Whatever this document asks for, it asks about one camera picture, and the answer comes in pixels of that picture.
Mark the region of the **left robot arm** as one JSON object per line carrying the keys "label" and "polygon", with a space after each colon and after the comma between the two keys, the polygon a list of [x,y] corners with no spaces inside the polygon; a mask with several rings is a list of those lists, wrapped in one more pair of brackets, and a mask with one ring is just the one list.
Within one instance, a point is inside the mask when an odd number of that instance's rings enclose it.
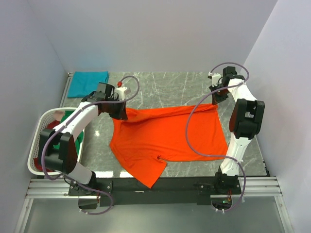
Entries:
{"label": "left robot arm", "polygon": [[53,129],[44,129],[39,136],[38,160],[43,171],[54,170],[80,184],[86,195],[97,189],[95,172],[78,161],[76,140],[85,127],[101,113],[116,120],[126,120],[125,98],[130,89],[121,82],[117,87],[99,83],[97,90],[82,98],[79,106]]}

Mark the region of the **orange t-shirt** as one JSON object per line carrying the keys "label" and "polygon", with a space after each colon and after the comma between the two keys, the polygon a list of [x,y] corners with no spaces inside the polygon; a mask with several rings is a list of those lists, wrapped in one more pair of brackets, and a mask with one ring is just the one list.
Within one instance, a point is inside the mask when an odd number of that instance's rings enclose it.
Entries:
{"label": "orange t-shirt", "polygon": [[127,120],[113,120],[110,149],[120,165],[151,188],[167,162],[213,161],[227,143],[217,106],[201,104],[154,109],[127,108]]}

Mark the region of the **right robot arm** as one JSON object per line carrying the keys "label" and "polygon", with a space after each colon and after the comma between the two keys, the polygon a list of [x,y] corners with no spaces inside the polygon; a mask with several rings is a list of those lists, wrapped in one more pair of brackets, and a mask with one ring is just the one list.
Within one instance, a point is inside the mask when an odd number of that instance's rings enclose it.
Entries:
{"label": "right robot arm", "polygon": [[240,187],[240,165],[248,145],[260,132],[265,103],[254,97],[246,85],[248,78],[239,75],[233,66],[225,67],[222,74],[210,71],[208,77],[212,81],[209,88],[213,105],[226,100],[229,94],[235,101],[229,121],[229,146],[213,182],[214,190],[223,194]]}

